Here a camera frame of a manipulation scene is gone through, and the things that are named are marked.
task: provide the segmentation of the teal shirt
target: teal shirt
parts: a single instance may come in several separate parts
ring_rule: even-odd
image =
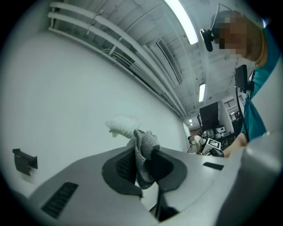
[[[250,97],[247,95],[245,99],[244,119],[249,132],[250,141],[266,132],[262,119],[260,118],[254,105],[251,103],[251,99],[257,94],[265,81],[269,78],[281,54],[279,46],[277,45],[270,31],[266,28],[264,29],[264,33],[268,50],[267,62],[261,68],[255,67],[255,74],[252,79],[254,82],[254,91]],[[242,126],[241,132],[245,133],[244,125]]]

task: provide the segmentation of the cable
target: cable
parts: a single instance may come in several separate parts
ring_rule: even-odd
[[[246,131],[247,142],[249,142],[249,132],[248,132],[248,129],[247,129],[247,125],[245,123],[245,118],[243,116],[243,113],[242,113],[242,110],[241,110],[241,107],[240,107],[239,97],[238,97],[238,88],[237,87],[236,87],[236,99],[237,99],[237,104],[238,104],[238,108],[239,108],[239,111],[240,111],[240,115],[241,115],[241,117],[243,119],[244,128],[245,128],[245,131]]]

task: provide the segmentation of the person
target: person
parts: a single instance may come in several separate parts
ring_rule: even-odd
[[[199,135],[189,136],[187,138],[190,142],[191,153],[201,154],[202,145],[205,144],[206,139],[203,139]]]
[[[255,64],[253,76],[250,77],[248,75],[253,82],[254,88],[246,96],[245,100],[244,120],[247,131],[242,126],[241,133],[224,150],[224,156],[229,157],[233,150],[247,145],[247,133],[251,141],[266,132],[262,119],[252,104],[251,99],[257,94],[272,73],[279,60],[281,51],[269,30],[269,26],[263,29],[259,28],[237,11],[222,11],[215,22],[214,39],[219,44],[219,48],[227,49],[230,51],[230,54],[236,54]]]

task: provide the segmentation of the towel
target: towel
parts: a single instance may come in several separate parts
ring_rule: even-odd
[[[127,146],[135,145],[135,158],[137,166],[137,183],[141,189],[147,189],[154,183],[146,160],[151,160],[151,153],[153,150],[160,150],[160,144],[157,136],[153,135],[151,131],[143,132],[135,129],[134,136],[130,139]]]

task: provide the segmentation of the headset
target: headset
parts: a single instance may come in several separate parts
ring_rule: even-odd
[[[212,52],[213,48],[212,48],[212,42],[215,40],[215,29],[216,29],[216,24],[217,24],[217,21],[219,19],[219,16],[220,16],[220,6],[223,6],[227,9],[229,9],[230,11],[233,11],[232,9],[230,9],[229,7],[221,4],[221,3],[218,3],[218,6],[217,6],[217,11],[216,11],[216,14],[215,14],[215,17],[214,17],[214,21],[212,23],[212,26],[211,26],[211,29],[210,30],[206,30],[206,29],[201,29],[199,32],[200,32],[200,35],[202,36],[203,38],[203,41],[205,43],[205,46],[207,48],[207,51],[208,52]]]

